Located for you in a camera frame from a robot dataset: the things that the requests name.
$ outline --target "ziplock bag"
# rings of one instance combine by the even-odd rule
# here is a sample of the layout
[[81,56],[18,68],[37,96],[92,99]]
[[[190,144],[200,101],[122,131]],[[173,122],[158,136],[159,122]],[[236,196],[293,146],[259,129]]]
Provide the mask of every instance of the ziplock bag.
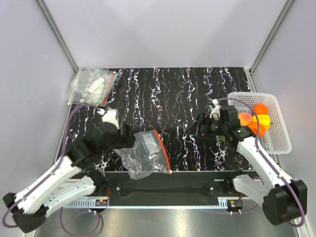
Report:
[[76,100],[98,105],[108,96],[114,81],[115,75],[112,71],[89,68],[76,75],[71,87],[80,95]]
[[132,148],[114,150],[122,159],[130,179],[143,179],[153,172],[171,174],[167,152],[156,130],[134,134]]

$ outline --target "white plastic basket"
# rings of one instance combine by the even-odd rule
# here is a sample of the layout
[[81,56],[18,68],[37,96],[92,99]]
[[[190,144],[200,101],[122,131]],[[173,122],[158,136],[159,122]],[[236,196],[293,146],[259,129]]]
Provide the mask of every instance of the white plastic basket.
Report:
[[[269,109],[268,115],[270,116],[272,124],[265,135],[259,138],[261,145],[268,154],[279,155],[291,152],[292,145],[282,112],[277,99],[273,95],[255,92],[232,92],[228,97],[242,100],[251,107],[254,107],[256,104],[266,105]],[[229,100],[228,104],[234,105],[238,113],[247,112],[253,115],[246,106],[238,101]]]

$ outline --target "white robotic arm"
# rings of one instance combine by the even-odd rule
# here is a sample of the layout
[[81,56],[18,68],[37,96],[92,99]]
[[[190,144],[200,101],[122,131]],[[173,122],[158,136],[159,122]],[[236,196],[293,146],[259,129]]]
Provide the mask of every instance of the white robotic arm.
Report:
[[307,210],[307,187],[301,180],[294,181],[267,154],[259,144],[257,147],[254,133],[249,127],[240,125],[234,106],[219,106],[210,114],[199,113],[196,122],[188,133],[207,140],[219,139],[231,143],[254,167],[262,184],[246,174],[237,171],[227,181],[229,190],[242,193],[262,206],[267,219],[273,225],[298,218]]
[[[100,196],[106,192],[106,179],[95,169],[87,170],[87,175],[76,183],[58,189],[68,179],[98,161],[102,152],[133,146],[135,137],[127,125],[124,127],[124,135],[120,133],[116,110],[108,110],[106,113],[100,110],[99,113],[103,115],[102,123],[77,139],[61,160],[23,191],[8,193],[3,197],[8,208],[15,205],[11,211],[13,219],[23,232],[35,230],[52,213],[73,200],[90,194]],[[38,184],[40,186],[26,197]]]
[[[274,162],[261,145],[259,145],[259,148],[262,152],[264,152],[270,163],[279,170],[286,181],[291,183],[291,176],[286,174]],[[237,145],[237,151],[251,163],[264,185],[254,181],[248,175],[243,174],[233,179],[234,187],[236,191],[247,195],[249,198],[253,199],[256,203],[262,206],[264,201],[263,198],[268,195],[269,191],[274,189],[276,185],[284,186],[285,183],[277,176],[277,174],[257,152],[254,137],[247,137],[244,141],[239,142]]]

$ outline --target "white wall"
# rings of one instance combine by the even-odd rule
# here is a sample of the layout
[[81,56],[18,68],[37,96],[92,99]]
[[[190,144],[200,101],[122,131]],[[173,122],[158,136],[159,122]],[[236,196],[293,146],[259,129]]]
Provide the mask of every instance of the white wall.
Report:
[[80,67],[249,68],[286,0],[45,0]]
[[[49,168],[74,73],[34,0],[1,0],[0,22],[2,199]],[[1,218],[6,210],[0,200]],[[19,230],[1,225],[0,233],[14,237]]]
[[299,0],[281,25],[255,79],[260,92],[277,97],[293,150],[285,170],[308,186],[308,219],[316,233],[316,1]]

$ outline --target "wire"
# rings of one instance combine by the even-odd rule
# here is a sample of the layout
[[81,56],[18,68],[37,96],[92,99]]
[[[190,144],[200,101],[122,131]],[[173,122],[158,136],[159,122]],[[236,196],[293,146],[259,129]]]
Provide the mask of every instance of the wire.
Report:
[[109,203],[110,193],[111,193],[111,189],[110,187],[107,187],[108,203]]
[[243,195],[242,195],[242,193],[240,193],[240,196],[239,196],[239,198],[238,198],[238,201],[241,201],[241,204],[243,205]]
[[75,235],[75,234],[69,232],[69,231],[66,229],[65,225],[63,224],[63,208],[61,208],[61,209],[60,209],[60,212],[59,212],[60,226],[61,226],[61,228],[63,229],[63,231],[64,231],[66,234],[68,234],[68,235],[70,235],[70,236],[72,236],[72,237],[89,237],[89,236],[91,236],[94,232],[96,232],[96,230],[98,229],[98,227],[99,227],[99,225],[100,225],[101,220],[102,220],[102,222],[103,222],[103,218],[102,218],[102,216],[101,216],[101,214],[100,214],[99,212],[94,211],[93,213],[94,213],[94,215],[97,214],[97,216],[98,216],[98,223],[97,223],[96,227],[95,227],[90,233],[88,233],[88,234],[85,234],[85,235]]
[[[71,220],[69,220],[69,221],[67,221],[66,223],[64,223],[64,226],[68,225],[69,223],[73,222],[75,219],[77,219],[78,217],[80,217],[80,216],[82,216],[83,214],[86,214],[86,213],[87,213],[87,211],[82,211],[82,212],[78,213],[78,214],[77,214],[75,217],[73,217]],[[48,223],[48,225],[49,225],[52,229],[54,229],[54,230],[58,230],[58,229],[61,228],[61,226],[54,227],[54,226],[52,226],[49,222],[47,222],[47,223]]]
[[223,101],[223,100],[238,101],[238,102],[244,104],[246,107],[248,107],[252,111],[252,113],[256,116],[258,131],[257,131],[257,134],[256,134],[255,145],[256,145],[257,151],[262,156],[262,158],[266,161],[266,163],[271,167],[271,169],[277,174],[277,176],[285,183],[285,185],[287,186],[287,188],[290,190],[291,194],[293,195],[293,197],[294,197],[294,199],[296,201],[296,204],[297,204],[297,206],[298,206],[298,208],[300,210],[300,213],[301,213],[301,216],[302,216],[301,222],[299,224],[297,224],[297,225],[292,224],[292,223],[289,223],[289,224],[291,226],[294,226],[294,227],[301,227],[301,226],[303,226],[304,223],[305,223],[305,214],[304,214],[304,209],[302,207],[302,204],[301,204],[300,200],[298,199],[298,197],[297,197],[296,193],[294,192],[293,188],[291,187],[291,185],[286,181],[286,179],[282,175],[280,175],[280,172],[272,165],[272,163],[269,161],[269,159],[266,157],[266,155],[259,148],[259,129],[260,129],[260,124],[259,124],[258,115],[256,114],[256,112],[253,110],[253,108],[250,105],[246,104],[242,100],[239,100],[239,99],[236,99],[236,98],[222,98],[222,99],[218,99],[218,102]]
[[63,140],[62,140],[62,144],[61,144],[61,155],[60,158],[58,160],[58,163],[56,165],[56,167],[47,175],[45,176],[41,181],[39,181],[38,184],[36,184],[33,188],[31,188],[31,190],[29,190],[24,196],[23,198],[21,198],[20,200],[16,201],[11,207],[8,208],[8,210],[5,212],[5,214],[2,217],[2,224],[7,227],[7,228],[17,228],[17,225],[9,225],[6,223],[6,218],[9,215],[9,213],[13,210],[13,208],[15,208],[19,203],[21,203],[23,200],[25,200],[31,193],[33,193],[40,185],[42,185],[61,165],[61,163],[63,162],[63,158],[65,156],[66,153],[66,136],[67,136],[67,128],[70,125],[71,119],[73,118],[73,116],[75,115],[75,113],[86,106],[91,106],[97,110],[99,110],[98,107],[94,106],[94,105],[79,105],[76,108],[74,108],[68,117],[68,120],[66,122],[66,126],[65,126],[65,131],[64,131],[64,135],[63,135]]

